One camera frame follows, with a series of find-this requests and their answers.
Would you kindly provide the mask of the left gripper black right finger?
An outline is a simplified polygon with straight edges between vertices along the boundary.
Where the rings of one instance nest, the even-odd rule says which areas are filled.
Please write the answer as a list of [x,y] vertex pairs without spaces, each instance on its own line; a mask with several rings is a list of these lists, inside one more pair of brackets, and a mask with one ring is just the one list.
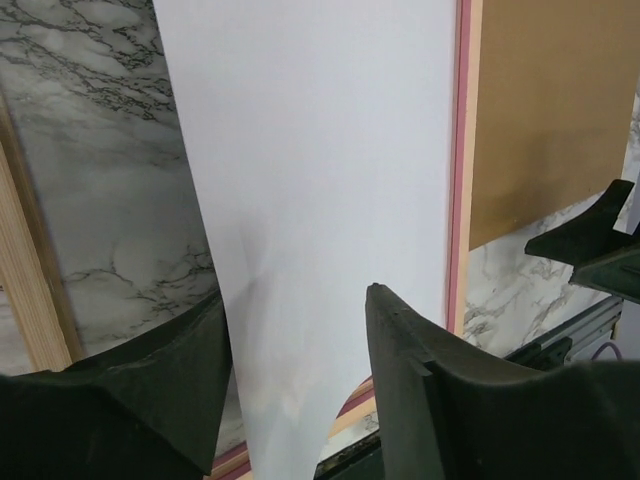
[[391,289],[366,293],[366,330],[389,479],[635,479],[639,366],[549,372],[484,352]]

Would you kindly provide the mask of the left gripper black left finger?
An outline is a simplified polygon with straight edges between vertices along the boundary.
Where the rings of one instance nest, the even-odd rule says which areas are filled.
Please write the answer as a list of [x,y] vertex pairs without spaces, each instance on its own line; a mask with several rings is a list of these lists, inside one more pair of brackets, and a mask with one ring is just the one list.
[[231,371],[220,292],[53,372],[1,378],[4,479],[202,479]]

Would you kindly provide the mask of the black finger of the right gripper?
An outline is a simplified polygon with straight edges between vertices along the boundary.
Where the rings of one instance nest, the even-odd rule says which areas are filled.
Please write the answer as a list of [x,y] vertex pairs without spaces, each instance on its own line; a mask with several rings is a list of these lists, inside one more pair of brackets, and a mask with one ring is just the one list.
[[639,299],[639,246],[631,246],[576,266],[570,282],[625,300]]
[[525,253],[561,263],[586,263],[629,246],[634,236],[614,228],[634,183],[616,179],[577,217],[530,239]]

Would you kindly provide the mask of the brown fibreboard backing board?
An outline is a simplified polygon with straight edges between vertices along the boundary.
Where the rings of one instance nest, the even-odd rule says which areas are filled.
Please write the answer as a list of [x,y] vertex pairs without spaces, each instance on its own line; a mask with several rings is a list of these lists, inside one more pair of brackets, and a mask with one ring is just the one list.
[[639,79],[639,4],[483,5],[470,244],[621,175]]

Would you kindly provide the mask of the building photo print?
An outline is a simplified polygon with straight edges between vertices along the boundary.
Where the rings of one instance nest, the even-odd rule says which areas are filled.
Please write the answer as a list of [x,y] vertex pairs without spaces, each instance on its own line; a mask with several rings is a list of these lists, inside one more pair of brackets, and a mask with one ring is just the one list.
[[457,5],[158,1],[252,473],[310,479],[365,298],[446,321]]

